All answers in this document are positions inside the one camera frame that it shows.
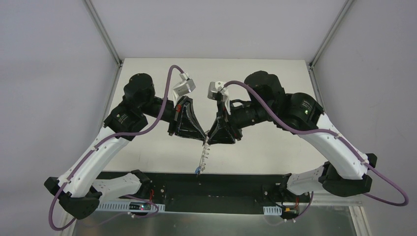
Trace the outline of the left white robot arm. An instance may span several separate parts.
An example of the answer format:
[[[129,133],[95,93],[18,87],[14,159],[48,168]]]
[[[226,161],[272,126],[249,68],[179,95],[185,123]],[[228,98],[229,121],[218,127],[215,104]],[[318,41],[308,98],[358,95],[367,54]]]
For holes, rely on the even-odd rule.
[[[197,121],[193,100],[188,96],[195,89],[194,81],[181,73],[181,81],[173,87],[173,100],[155,96],[153,80],[146,73],[133,75],[124,86],[122,101],[104,120],[89,150],[63,175],[49,177],[44,185],[58,196],[61,207],[75,219],[91,215],[99,204],[124,195],[144,199],[150,192],[150,179],[133,170],[114,179],[98,175],[110,160],[129,142],[136,132],[147,126],[147,116],[168,123],[168,133],[182,138],[205,141],[206,134]]]

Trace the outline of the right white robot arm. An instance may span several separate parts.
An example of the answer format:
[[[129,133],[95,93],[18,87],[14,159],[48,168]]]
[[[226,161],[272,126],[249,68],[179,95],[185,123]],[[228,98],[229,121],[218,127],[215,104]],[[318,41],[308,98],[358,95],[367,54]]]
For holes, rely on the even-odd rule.
[[[246,77],[250,100],[229,99],[224,82],[211,82],[208,98],[217,102],[216,119],[208,132],[208,144],[234,144],[242,130],[261,122],[298,135],[325,158],[320,167],[284,176],[279,195],[290,202],[306,192],[325,190],[335,196],[350,197],[371,190],[367,171],[375,167],[377,156],[362,153],[346,141],[334,127],[322,106],[302,92],[286,93],[278,77],[257,71]]]

